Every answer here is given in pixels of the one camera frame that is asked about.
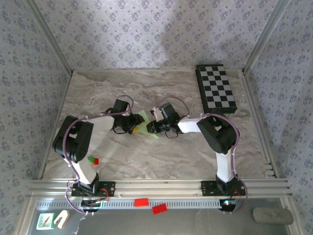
gray marble tabletop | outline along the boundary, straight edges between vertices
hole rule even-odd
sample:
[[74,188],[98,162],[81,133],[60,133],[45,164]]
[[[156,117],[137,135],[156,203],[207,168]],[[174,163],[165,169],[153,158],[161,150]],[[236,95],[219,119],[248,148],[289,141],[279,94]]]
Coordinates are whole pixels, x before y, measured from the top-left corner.
[[[251,120],[243,85],[236,72],[228,72],[229,83],[238,107],[229,115],[240,131],[236,149],[236,170],[243,178],[265,176],[264,157]],[[117,96],[134,99],[133,112],[149,111],[168,95],[183,99],[191,115],[203,112],[194,70],[120,70],[74,72],[58,121],[58,128],[68,115],[93,116],[112,107]],[[168,100],[180,115],[184,106]],[[217,161],[201,133],[179,135],[174,140],[164,133],[159,138],[142,133],[117,135],[113,131],[93,131],[87,156],[100,159],[95,170],[102,179],[124,178],[215,178]],[[64,160],[50,151],[44,178],[72,178]]]

patterned wallpaper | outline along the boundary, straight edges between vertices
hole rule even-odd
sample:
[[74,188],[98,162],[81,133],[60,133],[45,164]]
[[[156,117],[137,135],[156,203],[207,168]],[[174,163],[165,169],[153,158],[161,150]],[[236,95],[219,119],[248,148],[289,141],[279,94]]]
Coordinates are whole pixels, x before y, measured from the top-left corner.
[[0,1],[0,234],[38,177],[67,76],[22,0]]
[[276,0],[36,0],[74,70],[242,68]]
[[292,1],[252,68],[281,173],[313,234],[313,2]]

gray foam roller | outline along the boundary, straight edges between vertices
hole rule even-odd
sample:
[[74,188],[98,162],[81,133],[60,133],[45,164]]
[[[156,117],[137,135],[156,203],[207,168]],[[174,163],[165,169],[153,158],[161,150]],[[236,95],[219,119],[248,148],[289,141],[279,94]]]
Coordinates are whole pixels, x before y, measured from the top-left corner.
[[293,215],[285,208],[256,207],[253,209],[253,218],[262,224],[292,224]]

checkerboard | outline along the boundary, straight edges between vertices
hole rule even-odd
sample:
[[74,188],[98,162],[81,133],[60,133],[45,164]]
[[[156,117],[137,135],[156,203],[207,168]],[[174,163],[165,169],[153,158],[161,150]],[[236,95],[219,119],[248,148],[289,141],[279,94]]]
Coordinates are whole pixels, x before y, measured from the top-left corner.
[[223,65],[197,65],[196,76],[204,113],[219,109],[231,114],[237,110]]

white clip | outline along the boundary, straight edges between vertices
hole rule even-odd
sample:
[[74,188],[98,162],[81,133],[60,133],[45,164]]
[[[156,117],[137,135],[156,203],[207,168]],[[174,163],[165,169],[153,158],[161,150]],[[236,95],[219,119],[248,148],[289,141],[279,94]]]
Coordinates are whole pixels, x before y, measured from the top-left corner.
[[58,228],[62,229],[69,217],[69,211],[63,210],[53,221],[54,224],[58,223]]

